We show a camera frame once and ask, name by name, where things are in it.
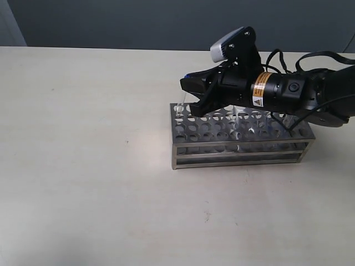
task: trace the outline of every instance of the metal rack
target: metal rack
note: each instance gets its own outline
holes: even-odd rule
[[[173,169],[300,162],[315,140],[307,122],[290,133],[267,111],[228,106],[199,118],[184,103],[170,114]]]

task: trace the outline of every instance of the cable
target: cable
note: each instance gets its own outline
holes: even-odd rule
[[[323,108],[323,107],[325,107],[325,106],[327,106],[327,105],[329,105],[331,103],[334,103],[336,101],[340,101],[340,100],[343,100],[343,99],[346,99],[346,98],[351,98],[351,97],[355,97],[355,94],[342,96],[342,97],[339,97],[339,98],[336,98],[336,99],[333,99],[333,100],[330,100],[330,101],[326,101],[325,103],[318,105],[317,107],[313,108],[311,111],[309,111],[308,113],[306,113],[305,115],[303,115],[299,119],[297,119],[297,121],[295,121],[293,123],[293,125],[290,126],[287,129],[287,131],[292,131],[296,126],[298,126],[299,123],[301,123],[304,119],[306,119],[307,117],[312,115],[314,112],[318,111],[320,108]]]
[[[337,54],[337,53],[331,52],[331,51],[319,51],[319,52],[305,54],[304,56],[299,58],[299,60],[296,62],[296,70],[297,70],[297,72],[303,72],[304,71],[301,68],[301,66],[300,66],[300,61],[301,60],[303,60],[305,58],[308,58],[308,57],[318,57],[318,56],[324,56],[324,57],[333,58],[335,61],[337,61],[337,62],[339,62],[341,64],[344,64],[344,65],[355,65],[355,60],[354,59],[343,57],[340,54]]]
[[[281,71],[279,71],[277,68],[275,68],[274,66],[271,65],[266,65],[266,64],[261,64],[265,70],[267,71],[267,68],[271,68],[272,70],[275,70],[276,72],[278,72],[279,74],[281,74]]]
[[[349,48],[349,46],[353,42],[354,38],[355,38],[355,32],[354,32],[353,36],[351,37],[350,41],[348,42],[348,44],[345,46],[342,53],[346,53],[346,50]]]
[[[272,119],[274,119],[280,126],[282,126],[286,131],[288,131],[288,128],[281,122],[279,119],[277,119],[274,115],[274,112],[270,112],[270,116]]]
[[[290,74],[292,73],[291,71],[289,71],[287,69],[287,65],[285,63],[285,60],[283,59],[283,52],[280,49],[275,49],[274,51],[271,52],[271,54],[268,55],[267,59],[266,59],[266,71],[267,68],[269,67],[269,63],[271,61],[271,59],[277,54],[280,53],[280,64],[282,66],[282,69],[285,71],[286,74]]]

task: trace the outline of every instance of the test tube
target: test tube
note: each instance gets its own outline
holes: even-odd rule
[[[180,96],[180,101],[176,106],[176,116],[182,116],[182,111],[184,111],[185,99],[186,99],[186,92],[182,91]]]

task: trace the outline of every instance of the gray wall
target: gray wall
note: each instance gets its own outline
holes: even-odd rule
[[[29,46],[208,50],[250,25],[259,50],[340,52],[355,31],[354,0],[8,2]]]
[[[26,46],[6,0],[0,0],[0,45]]]

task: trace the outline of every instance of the yellow warning sticker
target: yellow warning sticker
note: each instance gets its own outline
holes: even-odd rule
[[[263,72],[261,73],[254,84],[252,102],[254,106],[264,107],[263,95],[265,90],[265,85],[272,73]]]

